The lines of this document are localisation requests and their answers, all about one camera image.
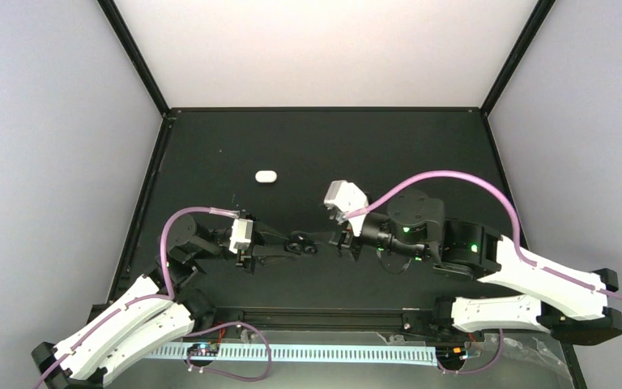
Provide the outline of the white earbud charging case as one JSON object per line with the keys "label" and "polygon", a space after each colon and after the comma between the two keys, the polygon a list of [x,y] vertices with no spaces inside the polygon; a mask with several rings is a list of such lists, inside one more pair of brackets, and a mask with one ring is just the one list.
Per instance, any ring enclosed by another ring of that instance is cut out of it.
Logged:
{"label": "white earbud charging case", "polygon": [[278,179],[278,174],[274,170],[259,170],[255,173],[254,179],[261,184],[272,184]]}

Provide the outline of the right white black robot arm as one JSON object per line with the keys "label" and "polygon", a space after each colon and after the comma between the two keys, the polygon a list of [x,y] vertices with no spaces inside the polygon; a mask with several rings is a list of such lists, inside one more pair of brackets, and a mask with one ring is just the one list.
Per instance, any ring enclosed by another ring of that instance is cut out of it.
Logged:
{"label": "right white black robot arm", "polygon": [[458,332],[522,330],[549,334],[567,344],[591,346],[622,335],[622,313],[607,295],[618,289],[608,268],[577,271],[554,263],[480,224],[452,220],[445,206],[419,190],[403,190],[385,213],[344,221],[329,242],[358,258],[372,247],[378,256],[397,254],[428,261],[439,275],[513,290],[511,297],[439,297],[428,325],[447,340]]}

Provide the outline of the black oval object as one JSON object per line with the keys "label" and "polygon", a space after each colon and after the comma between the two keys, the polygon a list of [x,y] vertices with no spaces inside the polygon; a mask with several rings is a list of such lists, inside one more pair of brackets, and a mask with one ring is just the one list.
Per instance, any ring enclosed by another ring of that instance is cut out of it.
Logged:
{"label": "black oval object", "polygon": [[307,233],[295,231],[288,236],[284,244],[287,252],[297,255],[315,255],[318,252],[317,243]]}

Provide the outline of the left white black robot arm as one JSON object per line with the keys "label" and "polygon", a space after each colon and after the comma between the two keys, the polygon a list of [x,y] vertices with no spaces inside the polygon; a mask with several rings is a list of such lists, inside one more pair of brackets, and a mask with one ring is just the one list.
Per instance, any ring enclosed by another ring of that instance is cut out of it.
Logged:
{"label": "left white black robot arm", "polygon": [[304,254],[300,234],[285,235],[239,212],[188,207],[173,214],[160,235],[158,267],[140,275],[83,328],[56,344],[32,350],[40,371],[36,388],[105,388],[137,361],[174,340],[257,328],[217,309],[193,282],[199,257],[233,259],[246,271],[269,259]]}

